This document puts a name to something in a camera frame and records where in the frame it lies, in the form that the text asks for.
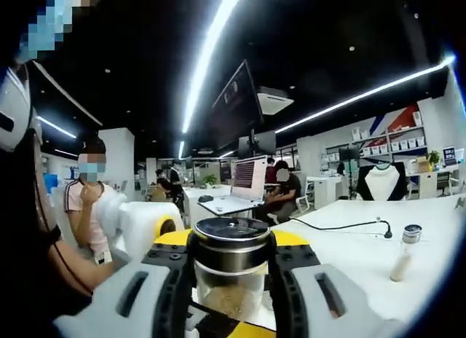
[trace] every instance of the pink shirt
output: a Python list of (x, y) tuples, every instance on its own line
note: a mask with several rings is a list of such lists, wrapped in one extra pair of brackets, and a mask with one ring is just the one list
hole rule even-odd
[[(99, 182), (103, 187), (103, 191), (112, 190), (109, 185)], [(82, 211), (82, 200), (81, 200), (81, 190), (84, 187), (83, 183), (78, 179), (65, 188), (65, 212), (68, 211)], [(89, 237), (89, 246), (94, 252), (94, 256), (98, 256), (105, 251), (108, 251), (108, 241), (107, 237), (103, 233), (102, 227), (100, 227), (99, 221), (95, 217), (95, 210), (92, 207), (90, 214), (90, 225), (89, 225), (90, 237)]]

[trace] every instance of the mouse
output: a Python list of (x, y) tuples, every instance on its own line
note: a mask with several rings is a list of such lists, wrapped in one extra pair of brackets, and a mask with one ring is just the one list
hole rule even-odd
[(208, 194), (204, 194), (203, 196), (199, 197), (197, 199), (197, 202), (209, 202), (209, 201), (212, 201), (213, 200), (213, 197), (212, 196), (209, 196)]

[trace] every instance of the laptop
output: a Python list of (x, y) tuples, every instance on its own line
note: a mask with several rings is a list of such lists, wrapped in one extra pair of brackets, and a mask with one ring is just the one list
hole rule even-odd
[(199, 204), (217, 216), (247, 211), (262, 205), (266, 168), (267, 156), (236, 161), (231, 193)]

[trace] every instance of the black cable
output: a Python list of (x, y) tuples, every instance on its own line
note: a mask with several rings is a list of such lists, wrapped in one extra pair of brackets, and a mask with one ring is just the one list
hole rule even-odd
[[(44, 224), (45, 224), (45, 227), (47, 228), (47, 231), (48, 232), (51, 232), (50, 228), (49, 228), (49, 224), (47, 223), (47, 218), (45, 217), (45, 213), (44, 213), (44, 208), (42, 207), (42, 203), (41, 203), (41, 200), (40, 200), (40, 194), (39, 194), (39, 185), (37, 183), (37, 177), (34, 177), (34, 180), (35, 180), (35, 188), (36, 188), (36, 193), (37, 193), (37, 198), (39, 198), (39, 206), (41, 208), (41, 213), (42, 213), (42, 218), (44, 220)], [(78, 276), (73, 272), (73, 270), (70, 269), (70, 267), (68, 266), (68, 264), (65, 262), (65, 259), (63, 258), (61, 252), (58, 250), (58, 247), (57, 247), (57, 243), (54, 242), (53, 243), (53, 246), (55, 248), (55, 250), (57, 251), (58, 253), (58, 256), (60, 257), (60, 260), (62, 261), (62, 263), (65, 265), (66, 269), (71, 273), (71, 275), (74, 277), (74, 280), (76, 280), (76, 282), (82, 287), (85, 289), (85, 291), (88, 291), (90, 293), (90, 295), (92, 296), (93, 295), (93, 291), (91, 291), (85, 284), (83, 284), (83, 282), (78, 278)]]
[(311, 227), (313, 229), (320, 230), (320, 231), (341, 230), (341, 229), (347, 229), (348, 227), (360, 227), (362, 225), (385, 223), (387, 225), (387, 232), (385, 232), (384, 237), (385, 238), (392, 238), (392, 228), (390, 227), (390, 224), (388, 224), (388, 221), (385, 221), (385, 220), (367, 221), (366, 223), (344, 225), (343, 227), (315, 227), (314, 225), (308, 224), (308, 223), (302, 221), (301, 219), (291, 218), (291, 217), (290, 217), (290, 219), (299, 221), (300, 223), (302, 223), (304, 225), (307, 225), (308, 227)]

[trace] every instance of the face mask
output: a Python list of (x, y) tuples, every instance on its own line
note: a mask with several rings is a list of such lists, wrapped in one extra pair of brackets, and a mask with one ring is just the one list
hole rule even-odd
[(102, 176), (103, 173), (105, 173), (105, 169), (105, 163), (79, 163), (79, 172), (84, 174), (87, 181), (93, 183), (99, 181), (99, 178)]
[(81, 0), (54, 0), (48, 2), (45, 13), (37, 15), (37, 22), (29, 24), (28, 35), (20, 43), (18, 63), (37, 58), (39, 50), (55, 50), (55, 43), (63, 41), (65, 27), (71, 25), (73, 7), (81, 6)]

